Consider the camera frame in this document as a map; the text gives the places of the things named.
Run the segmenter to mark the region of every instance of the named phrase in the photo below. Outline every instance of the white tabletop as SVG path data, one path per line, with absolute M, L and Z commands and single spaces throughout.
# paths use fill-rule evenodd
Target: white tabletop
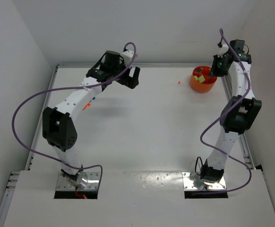
M 110 85 L 75 122 L 81 163 L 104 168 L 98 199 L 53 200 L 60 164 L 35 155 L 31 170 L 20 174 L 4 226 L 274 227 L 258 170 L 246 188 L 229 193 L 228 199 L 184 199 L 180 173 L 193 171 L 196 157 L 205 160 L 211 153 L 199 136 L 227 104 L 220 79 L 207 94 L 193 91 L 188 83 L 192 70 L 142 68 L 135 89 Z M 76 86 L 87 71 L 59 68 L 53 87 Z M 52 93 L 48 105 L 54 107 L 70 93 Z M 219 130 L 214 126 L 204 139 L 215 144 Z M 35 148 L 56 157 L 41 130 Z M 239 142 L 231 154 L 243 160 Z M 157 176 L 162 182 L 153 180 Z M 231 189 L 244 184 L 248 172 L 229 160 L 225 179 Z

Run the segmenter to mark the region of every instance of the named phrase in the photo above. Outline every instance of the white table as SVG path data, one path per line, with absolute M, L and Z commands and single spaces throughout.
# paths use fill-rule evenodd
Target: white table
M 35 155 L 31 170 L 20 173 L 4 227 L 275 227 L 260 170 L 228 199 L 184 198 L 181 172 L 193 171 L 197 156 L 209 156 L 212 149 L 199 136 L 227 104 L 220 79 L 207 94 L 193 91 L 192 70 L 142 68 L 135 89 L 113 83 L 98 95 L 75 124 L 81 163 L 104 168 L 98 199 L 53 199 L 60 163 Z M 87 71 L 59 68 L 53 87 L 76 86 Z M 52 93 L 48 105 L 70 92 Z M 205 140 L 215 144 L 219 130 L 214 126 Z M 41 130 L 35 148 L 56 156 Z M 231 154 L 243 161 L 239 142 Z M 225 179 L 231 189 L 244 184 L 248 172 L 228 160 Z

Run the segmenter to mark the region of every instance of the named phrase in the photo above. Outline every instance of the small orange piece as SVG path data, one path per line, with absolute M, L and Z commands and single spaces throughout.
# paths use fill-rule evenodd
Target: small orange piece
M 85 110 L 88 106 L 91 106 L 91 103 L 88 103 L 82 110 Z

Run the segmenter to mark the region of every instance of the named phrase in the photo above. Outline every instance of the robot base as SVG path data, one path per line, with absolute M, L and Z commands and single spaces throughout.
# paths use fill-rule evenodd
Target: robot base
M 183 172 L 185 199 L 228 198 L 224 177 L 219 183 L 206 182 L 194 172 Z
M 100 178 L 100 172 L 85 172 L 88 176 L 88 182 L 84 188 L 79 188 L 77 194 L 84 195 L 87 199 L 98 198 L 98 182 Z M 81 199 L 75 192 L 75 187 L 72 186 L 66 177 L 63 177 L 61 173 L 58 174 L 55 199 Z

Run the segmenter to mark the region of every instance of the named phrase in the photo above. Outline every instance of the black cable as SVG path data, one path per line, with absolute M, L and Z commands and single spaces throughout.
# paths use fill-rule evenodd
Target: black cable
M 249 49 L 248 45 L 246 45 L 246 44 L 245 44 L 245 46 L 248 48 L 248 52 L 247 52 L 247 54 L 248 54 L 248 53 L 249 53 L 249 51 L 250 51 L 250 49 Z
M 194 168 L 194 171 L 195 171 L 195 174 L 196 175 L 198 175 L 198 176 L 200 176 L 200 174 L 197 174 L 197 171 L 196 171 L 196 169 L 197 169 L 197 164 L 198 164 L 198 160 L 200 159 L 200 163 L 202 164 L 202 166 L 201 167 L 203 167 L 203 160 L 202 160 L 202 158 L 201 157 L 197 157 L 197 159 L 196 159 L 196 162 L 195 162 L 195 168 Z

